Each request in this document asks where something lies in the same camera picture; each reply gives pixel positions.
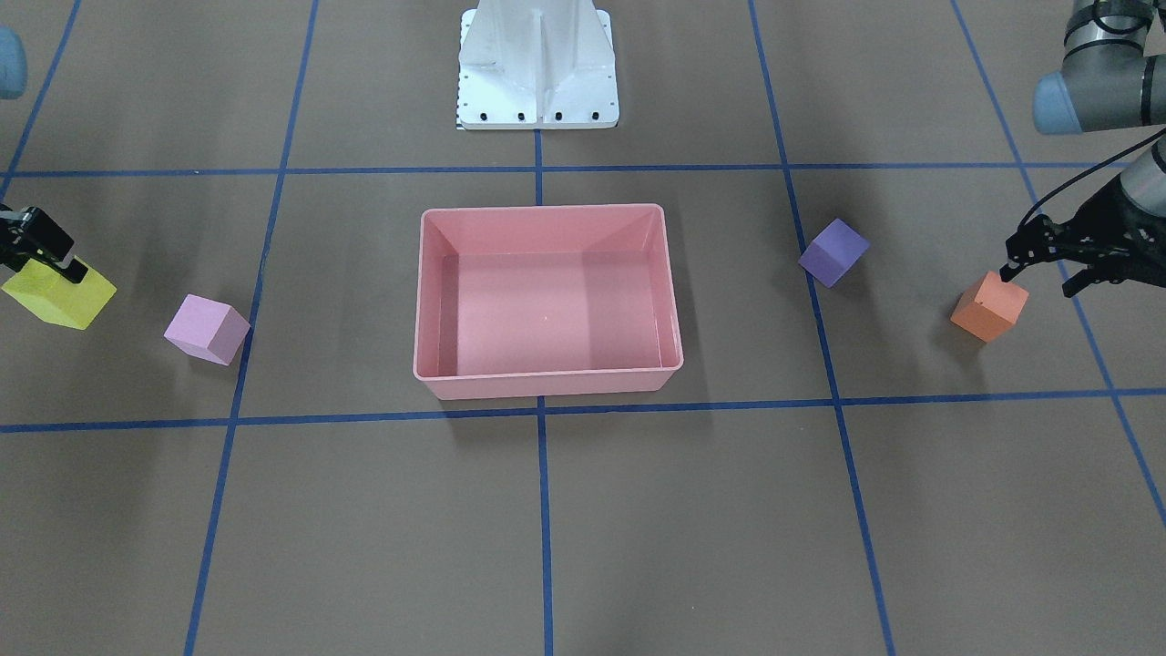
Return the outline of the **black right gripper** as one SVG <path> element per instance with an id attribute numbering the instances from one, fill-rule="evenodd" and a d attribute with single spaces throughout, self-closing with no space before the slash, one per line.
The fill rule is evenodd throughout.
<path id="1" fill-rule="evenodd" d="M 1 205 L 1 264 L 10 271 L 22 271 L 36 261 L 66 282 L 80 283 L 90 270 L 73 256 L 75 244 L 42 209 L 17 211 Z"/>

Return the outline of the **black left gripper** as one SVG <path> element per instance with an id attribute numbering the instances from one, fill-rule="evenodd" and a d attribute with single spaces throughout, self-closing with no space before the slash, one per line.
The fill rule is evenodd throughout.
<path id="1" fill-rule="evenodd" d="M 1058 242 L 1079 254 L 1079 262 L 1086 264 L 1062 283 L 1066 298 L 1074 298 L 1090 285 L 1119 285 L 1129 278 L 1128 269 L 1163 274 L 1163 209 L 1146 209 L 1136 202 L 1116 176 L 1082 203 L 1069 220 L 1056 223 L 1041 213 L 1023 223 L 1005 241 L 1007 261 L 998 275 L 1009 283 L 1030 266 L 1058 261 Z"/>

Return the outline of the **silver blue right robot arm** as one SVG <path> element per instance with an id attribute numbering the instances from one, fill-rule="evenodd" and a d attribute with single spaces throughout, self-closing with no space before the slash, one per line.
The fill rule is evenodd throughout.
<path id="1" fill-rule="evenodd" d="M 17 99 L 26 91 L 24 42 L 8 26 L 1 28 L 1 97 Z M 13 273 L 37 262 L 66 282 L 79 285 L 90 269 L 75 258 L 76 242 L 42 209 L 14 210 L 1 204 L 1 264 Z"/>

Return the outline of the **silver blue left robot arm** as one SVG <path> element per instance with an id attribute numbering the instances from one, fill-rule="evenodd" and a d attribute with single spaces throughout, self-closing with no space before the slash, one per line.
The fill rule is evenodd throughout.
<path id="1" fill-rule="evenodd" d="M 1079 1 L 1063 31 L 1061 66 L 1037 83 L 1033 124 L 1045 136 L 1163 126 L 1165 62 L 1145 54 L 1161 1 Z M 1163 133 L 1130 147 L 1135 161 L 1100 186 L 1069 220 L 1054 221 L 1042 202 L 1007 237 L 999 277 L 1073 261 L 1066 296 L 1100 283 L 1165 282 L 1165 154 Z"/>

